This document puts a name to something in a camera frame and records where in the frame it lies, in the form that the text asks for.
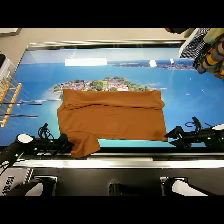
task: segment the patterned fabric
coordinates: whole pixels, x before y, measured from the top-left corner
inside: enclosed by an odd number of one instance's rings
[[[192,41],[182,51],[180,58],[196,58],[205,45],[203,38],[210,29],[199,28]]]
[[[200,74],[213,67],[215,76],[224,79],[224,36],[210,48],[204,57],[195,60],[194,67]]]

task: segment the blue sea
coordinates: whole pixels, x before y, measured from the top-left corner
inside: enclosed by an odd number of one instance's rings
[[[132,59],[131,62],[149,63],[149,59]],[[157,64],[169,64],[170,59],[156,60]],[[175,64],[192,64],[193,60],[175,59]],[[63,62],[29,62],[19,65],[15,79],[22,83],[18,100],[40,100],[58,98],[52,92],[55,84],[69,80],[102,80],[106,76],[125,77],[131,82],[161,89],[167,132],[177,125],[184,130],[185,123],[196,116],[202,123],[210,125],[224,123],[224,81],[209,73],[199,74],[195,70],[176,70],[158,67],[65,66]],[[44,102],[41,106],[14,106],[13,114],[37,115],[38,118],[13,118],[0,129],[0,145],[10,144],[20,133],[37,137],[38,129],[48,123],[55,138],[59,137],[57,108],[61,102]],[[171,147],[169,143],[155,141],[99,140],[101,147]]]

